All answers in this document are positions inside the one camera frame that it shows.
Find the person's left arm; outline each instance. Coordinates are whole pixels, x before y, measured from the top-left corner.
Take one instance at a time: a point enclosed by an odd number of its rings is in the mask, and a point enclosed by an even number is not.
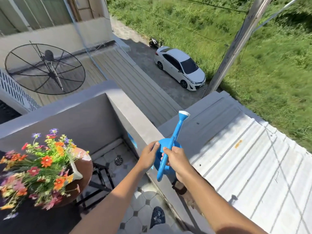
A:
[[[155,161],[158,147],[157,141],[147,145],[135,167],[105,199],[74,227],[70,234],[115,234],[139,181]]]

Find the bouquet of flowers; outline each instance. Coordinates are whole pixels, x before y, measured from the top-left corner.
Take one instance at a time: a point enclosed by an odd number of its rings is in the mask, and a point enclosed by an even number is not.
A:
[[[25,154],[10,151],[0,161],[7,164],[4,171],[8,172],[0,184],[6,201],[0,209],[13,209],[11,216],[25,198],[35,200],[34,206],[48,210],[69,196],[65,186],[73,181],[71,164],[77,159],[73,153],[76,145],[65,135],[56,140],[57,129],[46,135],[46,145],[36,142],[39,137],[40,133],[33,134],[33,143],[22,147]]]

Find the car rear window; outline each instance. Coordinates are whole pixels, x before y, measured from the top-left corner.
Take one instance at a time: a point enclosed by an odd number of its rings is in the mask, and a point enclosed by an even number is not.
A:
[[[165,48],[165,49],[161,50],[160,52],[167,52],[167,51],[169,51],[171,49],[173,49],[173,48]]]
[[[192,58],[189,58],[186,61],[181,62],[181,66],[185,74],[191,74],[199,68]]]

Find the car wheel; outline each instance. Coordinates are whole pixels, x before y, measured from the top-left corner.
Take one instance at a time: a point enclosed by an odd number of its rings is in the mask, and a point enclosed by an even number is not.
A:
[[[162,63],[159,61],[159,62],[157,62],[157,66],[158,66],[158,68],[160,69],[160,70],[162,70],[163,69],[163,67],[162,67]]]
[[[185,80],[181,80],[180,85],[182,86],[182,88],[187,89],[188,84],[186,83]]]

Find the white car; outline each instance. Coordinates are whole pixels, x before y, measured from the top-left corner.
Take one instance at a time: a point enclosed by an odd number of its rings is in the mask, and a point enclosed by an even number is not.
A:
[[[188,90],[197,90],[206,82],[205,73],[189,55],[170,47],[157,49],[154,61],[160,70],[166,71]]]

